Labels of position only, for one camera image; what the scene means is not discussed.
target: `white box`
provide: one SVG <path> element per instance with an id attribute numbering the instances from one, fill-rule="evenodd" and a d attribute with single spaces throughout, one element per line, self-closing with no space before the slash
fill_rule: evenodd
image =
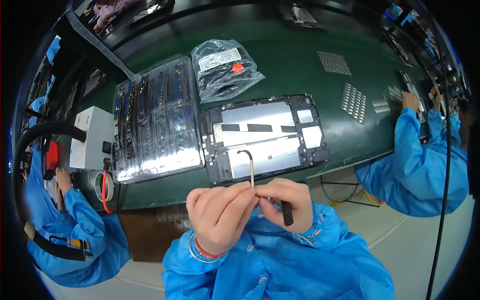
<path id="1" fill-rule="evenodd" d="M 109 142 L 113 151 L 113 115 L 92 106 L 77 114 L 75 127 L 86 131 L 87 138 L 83 143 L 72 139 L 70 167 L 103 170 L 103 159 L 112 158 L 111 153 L 102 152 L 102 146 L 103 142 Z"/>

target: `masking tape roll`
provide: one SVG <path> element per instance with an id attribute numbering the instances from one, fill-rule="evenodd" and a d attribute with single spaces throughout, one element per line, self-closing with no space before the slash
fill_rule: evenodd
<path id="1" fill-rule="evenodd" d="M 96 193 L 96 197 L 100 201 L 103 201 L 102 200 L 102 188 L 101 188 L 102 184 L 103 184 L 103 172 L 98 172 L 95 176 L 95 193 Z M 108 201 L 112 200 L 112 198 L 113 198 L 113 189 L 114 189 L 113 179 L 110 176 L 110 174 L 108 174 L 108 172 L 107 172 L 107 182 L 105 183 L 105 185 L 106 185 L 105 201 L 108 202 Z"/>

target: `red sticker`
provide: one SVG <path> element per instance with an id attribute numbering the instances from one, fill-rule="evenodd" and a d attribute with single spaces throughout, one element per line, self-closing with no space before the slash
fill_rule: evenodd
<path id="1" fill-rule="evenodd" d="M 242 71 L 242 70 L 243 70 L 243 65 L 240 64 L 240 63 L 236 63 L 236 64 L 234 64 L 233 67 L 232 67 L 232 71 L 233 71 L 234 73 L 238 73 L 238 72 L 240 72 L 240 71 Z"/>

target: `stacked plastic trays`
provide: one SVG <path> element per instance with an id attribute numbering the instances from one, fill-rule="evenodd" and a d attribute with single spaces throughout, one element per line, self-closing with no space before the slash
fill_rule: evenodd
<path id="1" fill-rule="evenodd" d="M 176 55 L 117 86 L 114 181 L 139 182 L 204 165 L 192 62 Z"/>

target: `red cable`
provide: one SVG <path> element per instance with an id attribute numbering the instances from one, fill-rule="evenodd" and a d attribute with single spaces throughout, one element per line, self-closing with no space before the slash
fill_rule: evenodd
<path id="1" fill-rule="evenodd" d="M 107 208 L 107 202 L 105 200 L 105 184 L 107 183 L 107 171 L 103 171 L 103 189 L 102 189 L 102 202 L 103 202 L 103 208 L 105 208 L 105 211 L 109 214 L 113 213 L 113 210 L 109 210 Z"/>

